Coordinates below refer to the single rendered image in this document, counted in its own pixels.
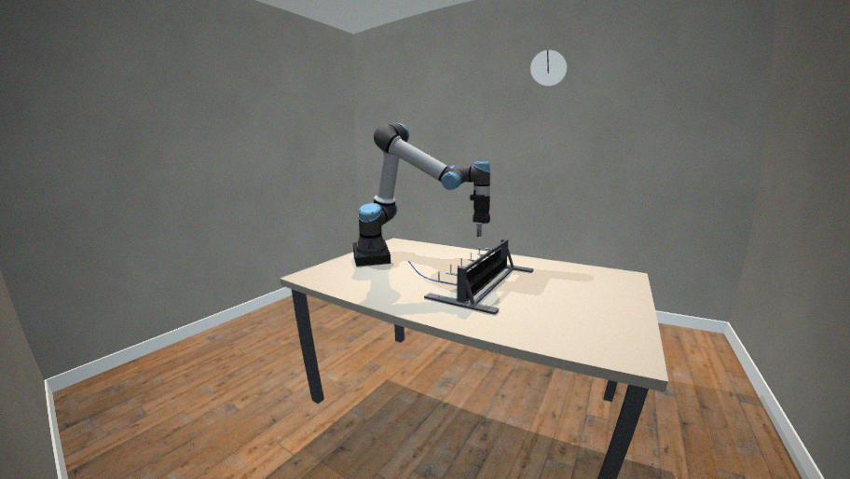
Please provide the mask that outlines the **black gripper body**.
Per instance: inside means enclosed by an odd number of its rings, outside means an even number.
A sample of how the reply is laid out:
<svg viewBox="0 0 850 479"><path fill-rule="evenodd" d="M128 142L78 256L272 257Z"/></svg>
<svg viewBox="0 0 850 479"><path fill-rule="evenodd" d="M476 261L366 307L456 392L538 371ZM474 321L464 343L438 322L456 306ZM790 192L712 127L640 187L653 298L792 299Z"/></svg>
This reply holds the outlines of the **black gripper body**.
<svg viewBox="0 0 850 479"><path fill-rule="evenodd" d="M473 222L484 224L490 222L489 194L490 186L473 186L473 194L470 195L470 200L473 200L474 208Z"/></svg>

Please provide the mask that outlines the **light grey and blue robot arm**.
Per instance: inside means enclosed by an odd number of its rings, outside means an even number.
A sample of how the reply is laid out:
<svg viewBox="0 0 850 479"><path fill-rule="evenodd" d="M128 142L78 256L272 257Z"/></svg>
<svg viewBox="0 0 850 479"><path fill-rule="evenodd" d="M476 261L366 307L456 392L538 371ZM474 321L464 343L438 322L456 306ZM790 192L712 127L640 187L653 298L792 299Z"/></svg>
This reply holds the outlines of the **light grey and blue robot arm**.
<svg viewBox="0 0 850 479"><path fill-rule="evenodd" d="M374 133L375 144L383 150L383 157L378 192L374 198L374 203L365 204L359 210L360 237L357 243L359 253L373 255L385 251L381 227L397 213L393 194L399 158L440 181L443 187L448 190L453 190L464 182L473 182L474 186L490 186L490 164L488 162L474 162L473 166L460 166L460 168L451 166L449 168L437 159L406 143L408 139L409 131L401 123L379 126Z"/></svg>

